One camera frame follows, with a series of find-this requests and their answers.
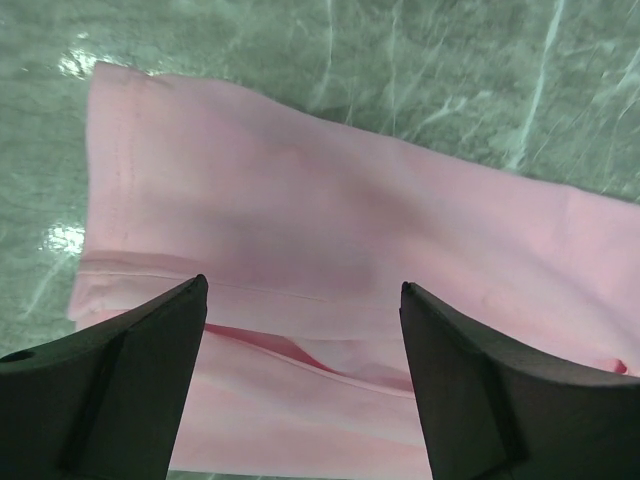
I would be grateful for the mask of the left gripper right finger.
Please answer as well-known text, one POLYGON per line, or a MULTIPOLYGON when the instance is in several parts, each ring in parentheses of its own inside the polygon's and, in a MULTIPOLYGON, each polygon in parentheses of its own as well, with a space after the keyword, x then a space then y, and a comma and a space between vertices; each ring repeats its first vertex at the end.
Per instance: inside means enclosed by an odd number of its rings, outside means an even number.
POLYGON ((439 480, 639 475, 639 381, 544 353, 404 283, 400 321, 439 480))

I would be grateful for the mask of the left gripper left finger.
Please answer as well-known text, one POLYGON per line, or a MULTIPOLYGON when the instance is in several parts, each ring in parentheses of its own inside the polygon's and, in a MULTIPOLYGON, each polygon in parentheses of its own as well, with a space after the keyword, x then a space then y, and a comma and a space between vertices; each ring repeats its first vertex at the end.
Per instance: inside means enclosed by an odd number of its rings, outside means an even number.
POLYGON ((163 479, 207 313, 198 275, 1 359, 4 479, 163 479))

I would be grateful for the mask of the pink t shirt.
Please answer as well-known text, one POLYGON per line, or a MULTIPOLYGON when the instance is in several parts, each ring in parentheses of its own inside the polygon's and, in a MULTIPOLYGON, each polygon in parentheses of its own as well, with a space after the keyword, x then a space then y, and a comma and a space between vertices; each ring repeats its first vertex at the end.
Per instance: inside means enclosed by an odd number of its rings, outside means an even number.
POLYGON ((634 204, 109 63, 86 139, 76 326, 209 283, 174 470, 429 478, 406 281, 542 351, 639 372, 634 204))

